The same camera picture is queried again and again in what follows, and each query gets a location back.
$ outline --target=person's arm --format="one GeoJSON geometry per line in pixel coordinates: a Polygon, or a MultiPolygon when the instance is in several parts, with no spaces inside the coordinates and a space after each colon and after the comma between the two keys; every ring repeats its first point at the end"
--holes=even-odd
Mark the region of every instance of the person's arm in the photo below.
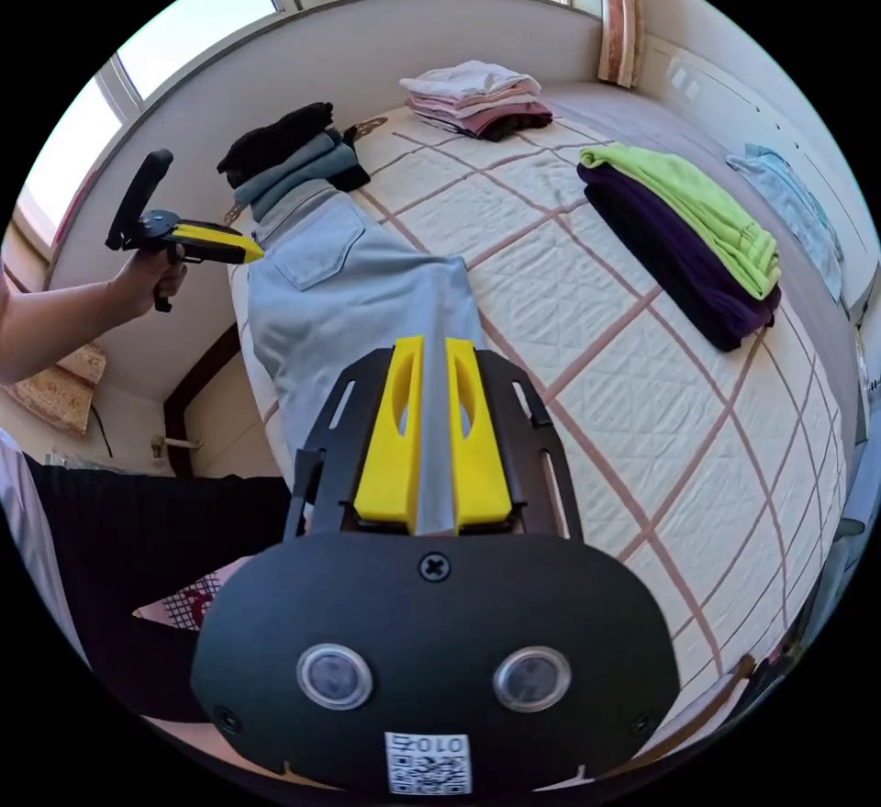
{"type": "Polygon", "coordinates": [[[146,314],[153,290],[173,296],[186,266],[165,252],[137,252],[111,281],[45,293],[18,293],[0,263],[0,385],[55,365],[114,327],[146,314]]]}

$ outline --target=screw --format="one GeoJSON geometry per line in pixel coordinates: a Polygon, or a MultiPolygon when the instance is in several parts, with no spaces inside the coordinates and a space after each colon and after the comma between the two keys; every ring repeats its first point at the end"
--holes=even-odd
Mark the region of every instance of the screw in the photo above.
{"type": "Polygon", "coordinates": [[[237,734],[241,730],[241,722],[235,712],[232,712],[225,706],[218,706],[214,710],[214,714],[217,716],[217,724],[228,734],[237,734]]]}
{"type": "Polygon", "coordinates": [[[630,725],[630,735],[640,736],[644,734],[646,729],[652,724],[652,716],[648,712],[638,715],[630,725]]]}
{"type": "Polygon", "coordinates": [[[432,583],[450,576],[450,560],[443,553],[426,553],[419,562],[419,573],[432,583]]]}

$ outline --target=qr code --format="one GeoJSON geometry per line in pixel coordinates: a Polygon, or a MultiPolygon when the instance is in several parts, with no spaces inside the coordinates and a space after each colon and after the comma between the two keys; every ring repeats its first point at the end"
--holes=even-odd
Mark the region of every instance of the qr code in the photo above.
{"type": "Polygon", "coordinates": [[[464,734],[386,734],[393,795],[471,794],[471,753],[464,734]]]}

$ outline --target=bedspread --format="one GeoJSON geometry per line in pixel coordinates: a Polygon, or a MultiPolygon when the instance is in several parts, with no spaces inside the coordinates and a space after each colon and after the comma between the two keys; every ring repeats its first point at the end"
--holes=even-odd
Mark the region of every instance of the bedspread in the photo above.
{"type": "MultiPolygon", "coordinates": [[[[661,605],[683,684],[673,718],[777,646],[841,516],[842,414],[786,272],[775,326],[720,353],[586,203],[579,152],[608,133],[560,117],[487,143],[385,117],[358,142],[373,179],[352,197],[418,250],[465,259],[486,344],[554,417],[585,539],[661,605]]],[[[231,270],[245,363],[290,480],[246,274],[231,270]]]]}

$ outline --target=folded clothes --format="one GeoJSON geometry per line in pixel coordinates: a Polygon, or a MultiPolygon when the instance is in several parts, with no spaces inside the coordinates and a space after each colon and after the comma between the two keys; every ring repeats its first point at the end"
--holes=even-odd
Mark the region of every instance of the folded clothes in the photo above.
{"type": "Polygon", "coordinates": [[[553,121],[551,110],[537,100],[518,106],[492,106],[467,118],[456,118],[440,110],[426,112],[409,99],[407,104],[420,118],[434,118],[453,125],[462,134],[492,142],[498,142],[516,130],[545,128],[553,121]]]}
{"type": "Polygon", "coordinates": [[[610,164],[578,166],[585,194],[621,242],[701,333],[722,351],[774,323],[780,287],[755,299],[719,257],[650,189],[610,164]]]}
{"type": "Polygon", "coordinates": [[[513,84],[510,87],[502,88],[500,91],[495,91],[493,94],[474,94],[469,97],[443,97],[436,96],[431,94],[422,94],[420,91],[411,91],[410,96],[415,101],[432,101],[433,103],[440,104],[441,106],[452,106],[454,108],[465,108],[466,106],[473,106],[474,104],[484,104],[484,103],[495,103],[499,100],[504,100],[507,97],[516,97],[519,95],[531,95],[532,86],[526,82],[520,82],[519,84],[513,84]]]}
{"type": "Polygon", "coordinates": [[[516,84],[527,85],[531,94],[541,92],[541,86],[532,76],[483,61],[466,61],[458,66],[428,70],[415,79],[401,79],[402,87],[410,92],[457,99],[496,94],[516,84]]]}
{"type": "Polygon", "coordinates": [[[675,263],[658,252],[650,237],[644,234],[641,222],[634,217],[630,205],[614,189],[589,185],[587,200],[625,247],[640,261],[647,272],[661,285],[686,317],[710,344],[720,351],[741,347],[741,336],[732,333],[717,320],[707,302],[686,275],[677,271],[675,263]]]}
{"type": "Polygon", "coordinates": [[[729,155],[725,161],[786,223],[837,302],[842,296],[844,251],[826,211],[782,155],[766,146],[747,143],[744,156],[729,155]]]}
{"type": "Polygon", "coordinates": [[[330,152],[337,144],[342,142],[342,136],[333,128],[316,134],[305,146],[295,150],[281,164],[269,167],[253,176],[247,183],[240,185],[233,196],[237,205],[251,204],[264,192],[272,188],[279,180],[291,172],[315,161],[322,155],[330,152]]]}
{"type": "Polygon", "coordinates": [[[242,134],[217,165],[236,188],[253,176],[285,161],[333,121],[333,104],[311,103],[282,116],[272,125],[242,134]]]}
{"type": "Polygon", "coordinates": [[[694,164],[623,143],[587,146],[581,163],[609,163],[651,189],[719,257],[743,288],[764,299],[780,279],[777,242],[720,185],[694,164]]]}
{"type": "Polygon", "coordinates": [[[266,258],[248,274],[254,354],[273,381],[291,455],[340,372],[405,336],[424,340],[418,483],[420,529],[453,521],[445,340],[483,347],[461,256],[422,253],[371,219],[350,197],[312,185],[277,211],[266,258]]]}
{"type": "Polygon", "coordinates": [[[498,106],[507,106],[509,108],[527,106],[535,102],[535,95],[514,94],[511,96],[482,97],[480,100],[474,100],[467,106],[460,106],[455,102],[433,100],[430,97],[417,97],[416,95],[411,95],[408,102],[414,108],[424,112],[442,112],[453,118],[469,118],[479,112],[495,109],[498,106]]]}
{"type": "Polygon", "coordinates": [[[358,159],[355,157],[354,150],[345,143],[339,143],[334,146],[330,152],[318,157],[315,161],[309,162],[302,167],[292,171],[287,176],[282,177],[275,185],[271,186],[259,197],[251,202],[251,214],[254,222],[260,222],[266,215],[266,212],[279,199],[287,195],[295,186],[304,183],[306,180],[327,180],[331,185],[333,178],[345,171],[351,171],[352,168],[359,167],[358,159]]]}

